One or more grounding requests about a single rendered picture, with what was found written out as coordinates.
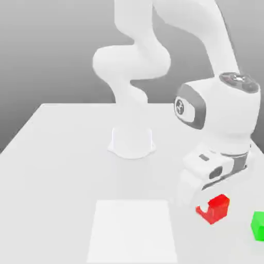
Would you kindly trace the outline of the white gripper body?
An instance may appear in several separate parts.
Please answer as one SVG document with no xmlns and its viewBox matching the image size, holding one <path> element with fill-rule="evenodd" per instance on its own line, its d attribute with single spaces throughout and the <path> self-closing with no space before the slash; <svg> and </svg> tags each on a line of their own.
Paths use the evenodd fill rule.
<svg viewBox="0 0 264 264">
<path fill-rule="evenodd" d="M 178 166 L 178 207 L 196 207 L 207 203 L 210 199 L 225 194 L 229 196 L 236 185 L 248 177 L 248 168 L 224 179 L 212 181 L 194 175 L 184 165 Z"/>
</svg>

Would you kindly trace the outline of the small red cube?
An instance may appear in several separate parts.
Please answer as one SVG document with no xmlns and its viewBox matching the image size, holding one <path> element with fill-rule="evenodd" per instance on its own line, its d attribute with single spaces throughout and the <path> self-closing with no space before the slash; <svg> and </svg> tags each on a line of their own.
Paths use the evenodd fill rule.
<svg viewBox="0 0 264 264">
<path fill-rule="evenodd" d="M 209 224 L 214 224 L 227 216 L 230 199 L 225 194 L 220 194 L 208 201 L 207 210 L 203 210 L 200 206 L 195 211 Z"/>
</svg>

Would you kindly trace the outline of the small green cube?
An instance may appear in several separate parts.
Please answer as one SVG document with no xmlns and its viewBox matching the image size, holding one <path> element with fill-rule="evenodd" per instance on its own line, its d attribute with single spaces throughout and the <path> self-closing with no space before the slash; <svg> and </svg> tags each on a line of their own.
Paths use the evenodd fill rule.
<svg viewBox="0 0 264 264">
<path fill-rule="evenodd" d="M 251 229 L 255 240 L 264 241 L 264 211 L 254 211 Z"/>
</svg>

